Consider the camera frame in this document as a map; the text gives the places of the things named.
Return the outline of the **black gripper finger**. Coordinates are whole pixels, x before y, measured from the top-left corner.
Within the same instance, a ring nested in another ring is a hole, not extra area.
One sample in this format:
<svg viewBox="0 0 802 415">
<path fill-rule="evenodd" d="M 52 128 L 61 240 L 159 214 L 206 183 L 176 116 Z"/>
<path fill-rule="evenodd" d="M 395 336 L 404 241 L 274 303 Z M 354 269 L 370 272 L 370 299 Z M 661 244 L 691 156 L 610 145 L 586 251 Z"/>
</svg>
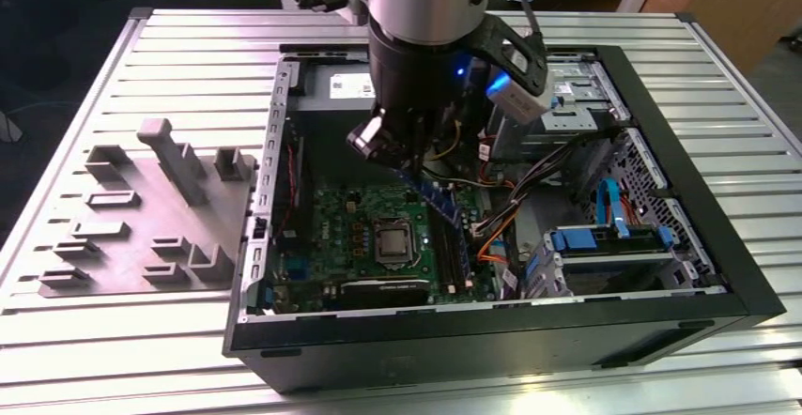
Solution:
<svg viewBox="0 0 802 415">
<path fill-rule="evenodd" d="M 403 123 L 404 159 L 402 170 L 419 172 L 427 148 L 427 115 L 407 113 Z"/>
<path fill-rule="evenodd" d="M 422 157 L 420 170 L 427 171 L 427 165 L 447 158 L 459 145 L 459 120 L 450 117 L 434 129 L 434 134 L 428 139 Z"/>
</svg>

